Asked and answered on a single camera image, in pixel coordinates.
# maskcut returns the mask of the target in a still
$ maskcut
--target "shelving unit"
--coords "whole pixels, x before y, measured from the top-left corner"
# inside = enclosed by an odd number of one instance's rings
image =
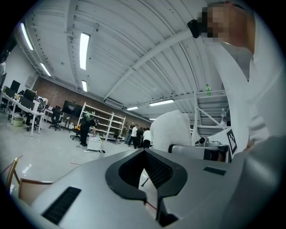
[[[99,120],[96,131],[101,133],[101,138],[105,139],[105,141],[115,140],[113,135],[116,129],[119,134],[122,134],[125,117],[117,116],[114,113],[108,113],[84,103],[77,125],[79,125],[84,114],[88,114]]]

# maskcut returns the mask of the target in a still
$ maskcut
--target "fluorescent light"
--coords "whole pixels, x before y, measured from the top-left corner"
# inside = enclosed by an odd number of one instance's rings
[[[43,63],[41,63],[41,66],[43,67],[43,69],[45,70],[45,72],[48,74],[48,76],[51,76],[50,73],[48,72],[48,70],[46,69],[46,67],[44,66]]]
[[[135,107],[130,107],[130,108],[127,108],[126,110],[136,110],[138,109],[139,107],[135,106]]]
[[[172,103],[172,102],[174,102],[173,99],[168,99],[168,100],[163,100],[163,101],[160,101],[160,102],[150,103],[149,105],[150,106],[157,106],[157,105],[162,105],[162,104]]]
[[[86,58],[88,54],[88,42],[90,36],[87,34],[80,35],[80,68],[86,70]]]
[[[30,50],[34,50],[32,44],[31,44],[31,42],[30,42],[30,39],[29,39],[29,37],[28,37],[28,34],[27,34],[27,31],[26,31],[26,28],[25,28],[24,23],[21,23],[21,28],[22,28],[23,35],[24,35],[24,37],[25,37],[25,39],[26,39],[26,42],[27,42],[27,44],[28,44]]]
[[[82,82],[82,88],[84,89],[85,92],[88,91],[88,87],[86,85],[86,81],[81,81]]]

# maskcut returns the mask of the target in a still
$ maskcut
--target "gray floor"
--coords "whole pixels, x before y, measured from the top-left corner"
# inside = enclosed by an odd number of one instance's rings
[[[124,143],[107,141],[102,144],[105,154],[84,152],[86,147],[77,148],[79,140],[70,138],[73,132],[54,131],[48,128],[49,125],[43,122],[41,133],[34,131],[31,137],[25,127],[11,125],[7,114],[0,113],[0,172],[3,181],[9,170],[6,168],[16,157],[20,157],[16,167],[19,177],[55,181],[80,164],[132,149]]]

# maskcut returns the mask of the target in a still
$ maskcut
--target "black camera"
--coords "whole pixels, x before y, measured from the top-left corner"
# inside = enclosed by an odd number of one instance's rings
[[[202,34],[199,23],[196,19],[189,21],[187,25],[194,38],[198,38]]]

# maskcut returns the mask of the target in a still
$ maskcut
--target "brick wall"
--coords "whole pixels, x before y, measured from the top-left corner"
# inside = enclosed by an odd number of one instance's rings
[[[47,98],[49,100],[48,102],[49,105],[52,107],[59,106],[62,108],[65,100],[71,102],[75,101],[76,104],[81,106],[83,106],[84,102],[86,102],[87,105],[90,105],[92,107],[98,108],[108,113],[114,112],[115,115],[117,116],[126,117],[125,122],[127,122],[128,125],[130,125],[131,122],[135,122],[136,124],[139,125],[139,127],[150,127],[151,125],[149,122],[145,122],[142,119],[136,118],[124,112],[120,112],[119,110],[113,109],[110,106],[107,106],[91,98],[88,98],[84,95],[73,92],[67,88],[54,84],[53,82],[47,81],[41,77],[37,79],[33,87],[33,90],[37,91],[38,96]]]

